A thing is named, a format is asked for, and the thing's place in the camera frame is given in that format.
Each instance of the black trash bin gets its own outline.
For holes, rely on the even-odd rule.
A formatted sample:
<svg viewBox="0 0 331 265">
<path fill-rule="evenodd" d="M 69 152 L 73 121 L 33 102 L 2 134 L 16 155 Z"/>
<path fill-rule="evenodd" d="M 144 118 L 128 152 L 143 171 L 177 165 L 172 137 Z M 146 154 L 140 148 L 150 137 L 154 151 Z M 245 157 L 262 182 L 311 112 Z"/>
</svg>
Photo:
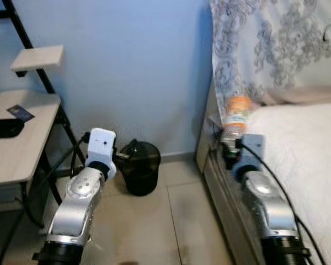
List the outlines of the black trash bin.
<svg viewBox="0 0 331 265">
<path fill-rule="evenodd" d="M 121 149 L 121 153 L 130 156 L 120 166 L 127 190 L 135 196 L 145 196 L 154 191 L 161 163 L 158 149 L 148 142 L 134 139 Z"/>
</svg>

